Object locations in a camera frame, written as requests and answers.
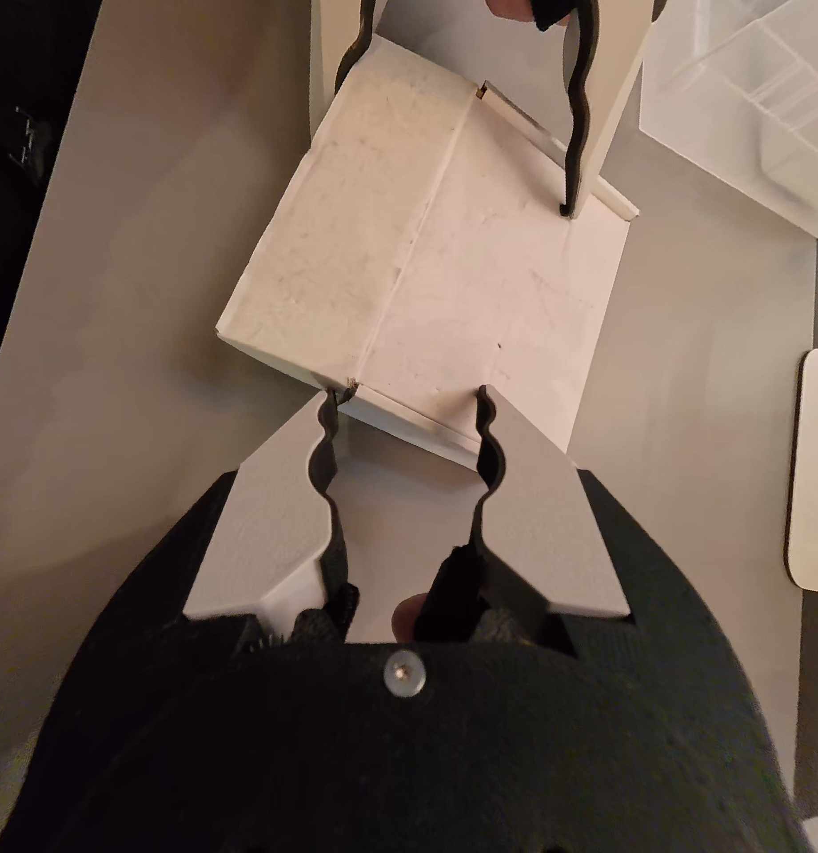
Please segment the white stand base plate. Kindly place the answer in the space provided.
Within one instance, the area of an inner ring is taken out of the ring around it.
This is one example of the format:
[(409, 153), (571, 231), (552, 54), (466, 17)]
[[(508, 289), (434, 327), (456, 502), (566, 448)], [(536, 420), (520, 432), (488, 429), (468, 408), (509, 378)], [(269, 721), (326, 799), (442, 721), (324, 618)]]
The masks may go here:
[(799, 371), (787, 510), (787, 570), (799, 588), (818, 593), (818, 348)]

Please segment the person's legs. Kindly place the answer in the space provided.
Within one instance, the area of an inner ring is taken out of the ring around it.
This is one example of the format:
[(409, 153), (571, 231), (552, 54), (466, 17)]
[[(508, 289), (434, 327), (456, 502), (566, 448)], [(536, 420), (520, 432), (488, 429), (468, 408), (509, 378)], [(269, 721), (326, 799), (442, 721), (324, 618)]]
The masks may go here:
[(101, 6), (0, 1), (0, 348)]

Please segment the clear plastic container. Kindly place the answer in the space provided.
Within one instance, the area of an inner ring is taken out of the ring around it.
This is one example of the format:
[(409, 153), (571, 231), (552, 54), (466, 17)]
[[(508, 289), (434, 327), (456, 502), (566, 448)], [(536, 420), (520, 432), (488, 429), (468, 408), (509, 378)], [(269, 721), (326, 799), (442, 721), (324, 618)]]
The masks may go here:
[(818, 239), (818, 1), (671, 1), (642, 132)]

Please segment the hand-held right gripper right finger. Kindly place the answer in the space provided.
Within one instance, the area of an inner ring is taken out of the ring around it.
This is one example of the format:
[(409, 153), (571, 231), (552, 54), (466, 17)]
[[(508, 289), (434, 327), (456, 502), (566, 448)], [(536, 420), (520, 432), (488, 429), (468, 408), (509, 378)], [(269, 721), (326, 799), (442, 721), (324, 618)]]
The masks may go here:
[(477, 392), (477, 470), (487, 486), (472, 521), (480, 592), (524, 631), (551, 616), (624, 619), (621, 587), (579, 471), (494, 386)]

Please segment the white cardboard box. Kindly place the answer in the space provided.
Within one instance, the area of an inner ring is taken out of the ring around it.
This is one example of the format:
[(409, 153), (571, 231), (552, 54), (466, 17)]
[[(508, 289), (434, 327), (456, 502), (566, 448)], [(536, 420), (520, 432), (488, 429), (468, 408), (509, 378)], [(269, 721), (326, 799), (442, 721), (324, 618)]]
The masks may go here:
[(630, 222), (491, 84), (374, 36), (221, 314), (227, 344), (403, 441), (475, 465), (479, 387), (566, 451)]

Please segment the person's right hand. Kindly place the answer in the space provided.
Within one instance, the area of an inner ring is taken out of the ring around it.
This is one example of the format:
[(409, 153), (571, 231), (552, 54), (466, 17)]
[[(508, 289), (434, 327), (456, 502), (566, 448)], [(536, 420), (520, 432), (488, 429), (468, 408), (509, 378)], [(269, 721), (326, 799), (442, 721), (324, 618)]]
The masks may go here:
[(414, 642), (415, 624), (426, 598), (427, 593), (414, 594), (397, 605), (392, 616), (392, 631), (396, 643)]

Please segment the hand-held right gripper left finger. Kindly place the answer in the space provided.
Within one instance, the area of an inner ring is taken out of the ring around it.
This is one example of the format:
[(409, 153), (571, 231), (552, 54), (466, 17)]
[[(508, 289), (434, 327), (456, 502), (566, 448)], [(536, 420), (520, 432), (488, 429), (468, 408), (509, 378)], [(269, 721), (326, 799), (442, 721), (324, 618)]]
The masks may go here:
[(337, 473), (338, 399), (320, 391), (236, 472), (184, 603), (190, 620), (254, 616), (291, 634), (348, 582), (347, 548), (328, 495)]

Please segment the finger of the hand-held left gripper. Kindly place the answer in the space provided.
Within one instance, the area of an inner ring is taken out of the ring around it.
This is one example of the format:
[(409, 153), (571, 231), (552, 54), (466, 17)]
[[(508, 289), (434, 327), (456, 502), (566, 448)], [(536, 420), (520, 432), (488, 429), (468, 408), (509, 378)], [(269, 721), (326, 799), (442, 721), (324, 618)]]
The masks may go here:
[(317, 129), (352, 64), (370, 46), (382, 1), (311, 3), (311, 127)]
[(573, 117), (565, 157), (565, 218), (593, 191), (656, 20), (653, 1), (579, 1), (567, 23), (563, 73)]

